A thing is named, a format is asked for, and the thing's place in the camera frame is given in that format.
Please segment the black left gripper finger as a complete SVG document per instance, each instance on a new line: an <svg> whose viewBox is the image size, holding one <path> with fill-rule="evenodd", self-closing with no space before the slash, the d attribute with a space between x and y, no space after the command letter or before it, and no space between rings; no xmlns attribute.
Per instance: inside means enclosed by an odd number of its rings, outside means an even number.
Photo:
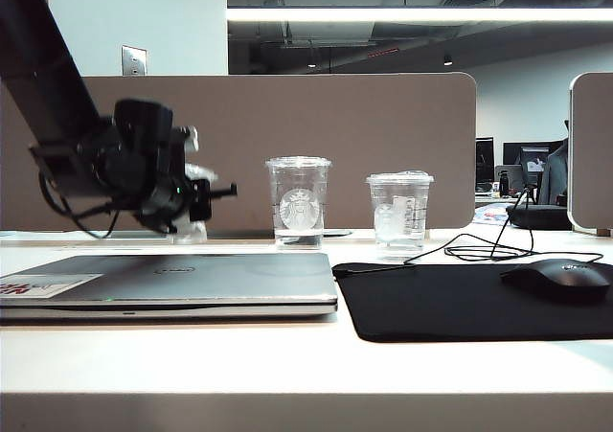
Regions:
<svg viewBox="0 0 613 432"><path fill-rule="evenodd" d="M211 189L209 179L193 181L193 201L190 205L190 221L207 221L212 217L212 202L226 196L236 196L238 187L232 183L228 188Z"/></svg>
<svg viewBox="0 0 613 432"><path fill-rule="evenodd" d="M175 127L172 133L175 142L182 147L185 153L199 151L198 132L193 125Z"/></svg>

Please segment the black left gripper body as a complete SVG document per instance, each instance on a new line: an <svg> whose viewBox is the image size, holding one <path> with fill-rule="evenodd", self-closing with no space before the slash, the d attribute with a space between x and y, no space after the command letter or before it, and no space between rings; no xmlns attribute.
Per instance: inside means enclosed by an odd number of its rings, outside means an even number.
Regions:
<svg viewBox="0 0 613 432"><path fill-rule="evenodd" d="M187 211L192 191L185 152L173 138L173 112L158 102L116 102L119 142L100 152L98 173L115 206L149 230L175 234L175 220Z"/></svg>

